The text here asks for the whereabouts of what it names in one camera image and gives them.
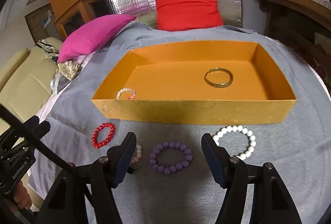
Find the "red beaded bracelet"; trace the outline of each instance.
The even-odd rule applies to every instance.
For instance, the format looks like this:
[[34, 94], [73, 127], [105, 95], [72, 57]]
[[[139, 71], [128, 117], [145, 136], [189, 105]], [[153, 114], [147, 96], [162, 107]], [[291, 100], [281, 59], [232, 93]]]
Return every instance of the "red beaded bracelet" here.
[[[108, 137], [104, 141], [98, 143], [97, 142], [97, 138], [98, 138], [99, 132], [103, 128], [106, 128], [106, 127], [110, 127], [109, 135], [108, 135]], [[100, 147], [103, 147], [103, 146], [107, 145], [111, 141], [111, 139], [113, 138], [113, 136], [115, 134], [115, 130], [116, 130], [115, 124], [112, 124], [112, 123], [102, 123], [98, 128], [96, 128], [96, 130], [93, 133], [93, 136], [92, 136], [92, 145], [95, 148], [97, 148], [97, 149], [100, 148]]]

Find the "white beaded bracelet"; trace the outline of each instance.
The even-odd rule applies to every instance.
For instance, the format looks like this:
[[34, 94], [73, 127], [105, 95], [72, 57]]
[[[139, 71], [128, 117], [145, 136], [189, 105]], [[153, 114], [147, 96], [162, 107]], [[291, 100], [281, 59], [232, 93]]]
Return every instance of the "white beaded bracelet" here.
[[255, 135], [253, 135], [252, 131], [249, 131], [247, 128], [244, 128], [243, 126], [227, 126], [225, 128], [222, 128], [221, 131], [218, 131], [216, 135], [214, 135], [212, 138], [214, 139], [217, 146], [219, 146], [218, 140], [225, 135], [226, 133], [230, 132], [242, 132], [243, 134], [247, 135], [249, 139], [249, 147], [245, 151], [245, 153], [241, 153], [239, 156], [237, 156], [239, 159], [244, 160], [246, 158], [249, 158], [254, 151], [254, 147], [256, 146], [255, 141]]
[[124, 93], [124, 92], [130, 92], [130, 91], [132, 92], [132, 95], [131, 95], [131, 97], [129, 99], [134, 99], [136, 97], [136, 91], [134, 91], [134, 90], [132, 90], [130, 88], [120, 89], [118, 91], [117, 95], [116, 95], [116, 99], [120, 99], [120, 96], [121, 96], [122, 93]]

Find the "orange box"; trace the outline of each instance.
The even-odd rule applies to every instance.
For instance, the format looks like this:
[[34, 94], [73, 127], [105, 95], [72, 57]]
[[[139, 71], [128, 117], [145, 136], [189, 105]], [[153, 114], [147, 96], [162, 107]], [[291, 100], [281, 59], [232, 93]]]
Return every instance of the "orange box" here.
[[[215, 67], [232, 72], [226, 88], [208, 85]], [[229, 81], [210, 73], [214, 83]], [[134, 89], [128, 98], [122, 88]], [[296, 97], [264, 48], [254, 42], [188, 41], [129, 51], [92, 98], [105, 117], [180, 124], [264, 124], [281, 122]]]

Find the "human hand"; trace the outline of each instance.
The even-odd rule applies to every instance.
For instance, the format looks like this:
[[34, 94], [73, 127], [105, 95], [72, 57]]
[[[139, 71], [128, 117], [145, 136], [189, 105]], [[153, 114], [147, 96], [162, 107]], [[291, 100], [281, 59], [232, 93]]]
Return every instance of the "human hand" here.
[[17, 203], [17, 205], [13, 204], [11, 201], [5, 198], [5, 202], [12, 213], [18, 211], [18, 208], [29, 209], [32, 206], [31, 197], [26, 188], [23, 186], [22, 181], [19, 181], [16, 186], [16, 189], [14, 191], [14, 201]]

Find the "pink pillow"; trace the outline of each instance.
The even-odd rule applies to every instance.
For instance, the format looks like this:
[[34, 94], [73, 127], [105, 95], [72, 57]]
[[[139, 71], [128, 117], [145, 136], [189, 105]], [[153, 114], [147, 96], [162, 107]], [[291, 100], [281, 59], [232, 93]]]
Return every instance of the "pink pillow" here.
[[66, 38], [58, 62], [65, 62], [102, 48], [134, 19], [135, 17], [131, 15], [111, 14], [89, 21]]

